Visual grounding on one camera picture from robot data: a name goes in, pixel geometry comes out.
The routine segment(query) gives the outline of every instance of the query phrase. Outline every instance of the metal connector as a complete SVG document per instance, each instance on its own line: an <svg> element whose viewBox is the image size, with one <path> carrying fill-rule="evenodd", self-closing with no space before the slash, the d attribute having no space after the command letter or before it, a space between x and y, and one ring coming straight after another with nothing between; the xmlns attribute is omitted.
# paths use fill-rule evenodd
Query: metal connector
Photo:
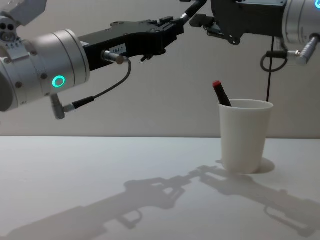
<svg viewBox="0 0 320 240"><path fill-rule="evenodd" d="M310 41L307 43L307 45L304 47L304 49L299 53L299 55L296 58L296 62L300 65L306 65L313 54L316 51L317 45L319 43L319 37L313 36Z"/></svg>
<svg viewBox="0 0 320 240"><path fill-rule="evenodd" d="M66 117L64 107L62 106L59 97L57 94L54 94L50 96L50 100L52 103L52 110L54 113L54 116L57 120L62 120Z"/></svg>
<svg viewBox="0 0 320 240"><path fill-rule="evenodd" d="M75 108L75 106L71 103L71 104L69 104L69 105L64 106L64 107L63 107L63 110L64 110L65 113L70 113L70 112L76 110L76 108Z"/></svg>
<svg viewBox="0 0 320 240"><path fill-rule="evenodd" d="M300 56L300 51L296 50L296 51L288 51L288 59L296 59L297 57Z"/></svg>
<svg viewBox="0 0 320 240"><path fill-rule="evenodd" d="M104 61L112 62L114 64L122 65L125 62L125 57L116 53L112 53L110 51L103 51L101 58Z"/></svg>

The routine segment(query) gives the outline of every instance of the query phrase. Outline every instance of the background wall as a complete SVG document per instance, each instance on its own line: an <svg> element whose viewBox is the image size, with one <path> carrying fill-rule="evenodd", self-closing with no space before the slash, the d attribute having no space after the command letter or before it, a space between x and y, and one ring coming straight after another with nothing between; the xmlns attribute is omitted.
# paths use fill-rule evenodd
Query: background wall
<svg viewBox="0 0 320 240"><path fill-rule="evenodd" d="M81 36L115 21L179 17L188 5L178 0L48 0L46 12L19 33L30 39L68 28ZM211 15L210 3L202 12ZM1 113L0 135L217 137L212 81L223 81L230 98L265 100L268 74L259 64L270 47L271 37L247 34L232 46L187 25L167 54L144 64L133 58L129 81L95 103L57 121L49 99L39 100ZM320 136L319 60L318 53L308 67L293 64L273 75L271 137ZM126 71L116 65L94 71L89 83L63 92L61 100L68 104L99 93Z"/></svg>

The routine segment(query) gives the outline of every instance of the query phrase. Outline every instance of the silver cylinder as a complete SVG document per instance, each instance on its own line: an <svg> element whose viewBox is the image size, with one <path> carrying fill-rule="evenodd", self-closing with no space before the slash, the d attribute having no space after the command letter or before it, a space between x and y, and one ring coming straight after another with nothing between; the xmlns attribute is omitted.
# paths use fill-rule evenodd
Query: silver cylinder
<svg viewBox="0 0 320 240"><path fill-rule="evenodd" d="M317 36L312 37L296 58L297 63L300 65L306 65L315 53L318 43L319 38Z"/></svg>
<svg viewBox="0 0 320 240"><path fill-rule="evenodd" d="M0 48L0 111L6 112L87 82L86 53L70 30Z"/></svg>
<svg viewBox="0 0 320 240"><path fill-rule="evenodd" d="M286 43L305 45L311 35L320 34L320 1L288 0L282 34Z"/></svg>
<svg viewBox="0 0 320 240"><path fill-rule="evenodd" d="M122 65L125 62L125 57L110 51L103 51L101 58L104 61L111 62L114 64Z"/></svg>

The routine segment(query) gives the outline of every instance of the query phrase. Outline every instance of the white paper cup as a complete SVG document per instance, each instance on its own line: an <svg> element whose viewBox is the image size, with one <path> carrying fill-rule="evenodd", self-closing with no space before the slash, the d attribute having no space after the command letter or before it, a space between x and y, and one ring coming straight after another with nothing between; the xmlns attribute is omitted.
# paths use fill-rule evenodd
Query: white paper cup
<svg viewBox="0 0 320 240"><path fill-rule="evenodd" d="M219 105L222 164L229 172L252 174L261 166L274 105L246 99L230 102L232 107Z"/></svg>

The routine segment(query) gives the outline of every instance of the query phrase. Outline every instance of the marker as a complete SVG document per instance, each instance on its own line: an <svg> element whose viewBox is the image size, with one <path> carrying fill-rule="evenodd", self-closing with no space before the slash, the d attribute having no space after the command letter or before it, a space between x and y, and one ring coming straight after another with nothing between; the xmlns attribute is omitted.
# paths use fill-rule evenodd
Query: marker
<svg viewBox="0 0 320 240"><path fill-rule="evenodd" d="M219 99L220 104L224 105L224 106L232 107L230 100L229 100L224 88L222 87L221 82L215 81L212 85L213 85L215 93Z"/></svg>

